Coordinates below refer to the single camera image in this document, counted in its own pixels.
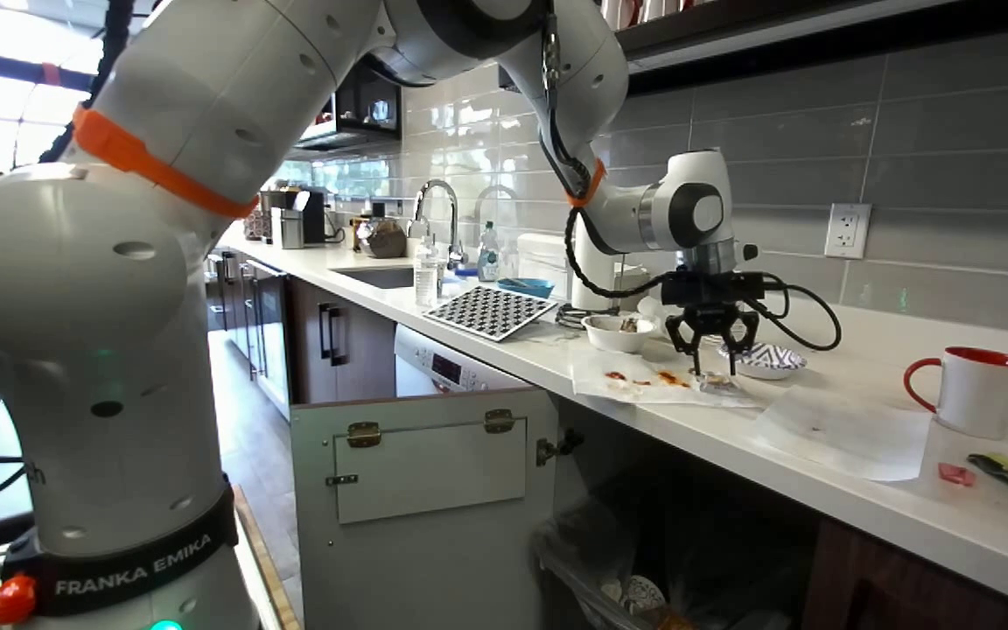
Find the red and white mug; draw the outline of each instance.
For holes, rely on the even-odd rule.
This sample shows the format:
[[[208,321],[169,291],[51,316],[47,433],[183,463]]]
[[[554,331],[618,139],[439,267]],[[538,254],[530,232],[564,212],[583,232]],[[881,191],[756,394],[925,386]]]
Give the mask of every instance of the red and white mug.
[[[937,402],[915,387],[921,367],[942,367]],[[904,387],[951,430],[1005,436],[1008,430],[1008,352],[984,345],[950,345],[904,370]]]

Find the wall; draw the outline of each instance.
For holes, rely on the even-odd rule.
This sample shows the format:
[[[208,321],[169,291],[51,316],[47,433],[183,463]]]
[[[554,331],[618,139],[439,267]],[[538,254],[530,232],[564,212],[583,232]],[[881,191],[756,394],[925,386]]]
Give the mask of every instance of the wall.
[[[397,188],[440,175],[468,212],[504,181],[523,232],[560,234],[532,123],[495,65],[405,91]],[[839,303],[1008,330],[1008,35],[644,95],[597,137],[614,181],[658,178],[685,147],[727,155],[761,270]],[[838,200],[875,202],[862,263],[818,254]]]

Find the window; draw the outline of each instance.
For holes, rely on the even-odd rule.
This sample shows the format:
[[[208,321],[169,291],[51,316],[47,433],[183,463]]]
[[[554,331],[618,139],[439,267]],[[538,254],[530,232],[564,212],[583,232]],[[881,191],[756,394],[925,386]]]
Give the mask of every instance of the window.
[[[97,38],[16,11],[0,11],[0,55],[93,70]],[[34,163],[72,120],[84,91],[0,78],[0,172]]]

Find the door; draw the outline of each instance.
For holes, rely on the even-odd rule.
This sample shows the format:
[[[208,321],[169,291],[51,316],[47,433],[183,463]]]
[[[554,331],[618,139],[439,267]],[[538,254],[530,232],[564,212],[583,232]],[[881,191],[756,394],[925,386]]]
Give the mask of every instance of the door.
[[[993,630],[1008,599],[821,518],[805,630]]]
[[[308,626],[538,626],[530,534],[554,518],[545,391],[295,407],[292,430]]]
[[[240,260],[231,260],[223,276],[223,330],[231,345],[246,361],[251,361],[249,326],[251,326],[251,270],[240,267]]]
[[[351,402],[397,394],[397,326],[328,291],[295,281],[298,338],[292,352],[302,367],[295,402]]]
[[[292,413],[292,367],[287,367],[287,276],[268,267],[251,267],[251,367],[266,398]]]

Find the white countertop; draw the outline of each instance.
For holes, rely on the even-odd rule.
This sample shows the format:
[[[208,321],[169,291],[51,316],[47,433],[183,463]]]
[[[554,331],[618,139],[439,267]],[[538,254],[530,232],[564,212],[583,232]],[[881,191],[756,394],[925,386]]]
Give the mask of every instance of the white countertop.
[[[272,249],[260,242],[240,242],[229,232],[222,249],[246,252],[266,267],[302,276],[321,291],[331,291],[362,307],[371,307],[400,326],[420,330],[456,351],[466,351],[499,370],[511,370],[537,387],[574,398],[622,426],[651,433],[673,449],[683,449],[711,466],[769,486],[813,510],[870,533],[893,547],[904,547],[932,562],[942,562],[971,581],[979,581],[1008,596],[1008,486],[979,476],[975,486],[951,486],[937,479],[937,463],[966,466],[966,451],[1008,456],[1008,441],[974,441],[942,424],[925,426],[925,463],[915,479],[880,484],[847,471],[842,456],[805,436],[769,430],[764,408],[772,408],[781,394],[814,398],[818,408],[842,408],[852,424],[869,424],[865,408],[901,413],[915,420],[921,413],[901,387],[901,373],[909,361],[942,352],[950,342],[975,342],[1008,351],[1008,331],[951,326],[905,316],[880,316],[862,307],[838,307],[842,319],[842,345],[832,352],[805,352],[809,370],[796,382],[765,386],[743,379],[761,407],[720,408],[693,402],[609,402],[578,394],[571,382],[571,361],[587,356],[583,336],[560,331],[554,321],[530,326],[508,342],[491,342],[429,321],[417,312],[414,291],[378,291],[338,276],[342,267],[405,267],[405,260],[371,260],[369,252],[351,252],[348,246],[321,249]],[[809,330],[826,338],[826,319],[813,307],[796,307],[786,319],[796,330]]]

